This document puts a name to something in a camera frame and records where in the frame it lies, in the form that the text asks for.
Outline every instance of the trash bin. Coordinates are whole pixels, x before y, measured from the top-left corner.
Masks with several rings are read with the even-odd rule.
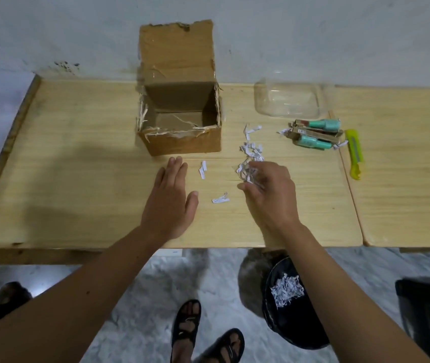
[[[277,308],[271,288],[284,274],[288,277],[299,275],[289,256],[275,261],[262,281],[262,311],[267,325],[299,348],[314,350],[326,347],[329,344],[328,336],[306,291],[302,297],[292,298],[288,305]]]

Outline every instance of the gray tile floor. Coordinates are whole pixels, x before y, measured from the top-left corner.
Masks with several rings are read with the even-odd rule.
[[[0,73],[0,148],[31,74]],[[394,282],[430,279],[430,254],[384,248],[333,248],[331,256],[401,326]],[[194,355],[225,330],[238,327],[246,340],[242,361],[337,361],[330,347],[296,348],[273,333],[261,317],[260,274],[267,267],[258,250],[187,250],[183,258],[153,257],[128,287],[83,362],[162,362],[170,355],[171,327],[189,298],[203,306]],[[76,266],[0,266],[0,287],[18,280],[36,296]]]

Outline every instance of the forearm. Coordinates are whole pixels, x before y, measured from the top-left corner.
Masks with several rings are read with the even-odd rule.
[[[303,225],[282,234],[334,351],[345,362],[430,362]]]
[[[157,250],[140,228],[0,320],[0,361],[77,362]]]

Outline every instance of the white wall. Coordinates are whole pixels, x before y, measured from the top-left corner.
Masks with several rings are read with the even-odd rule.
[[[206,18],[221,82],[430,86],[430,0],[0,0],[0,70],[135,79],[140,25]]]

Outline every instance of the clear plastic container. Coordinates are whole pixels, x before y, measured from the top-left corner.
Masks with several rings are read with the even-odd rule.
[[[255,109],[273,117],[318,119],[334,107],[334,85],[264,78],[255,85]]]

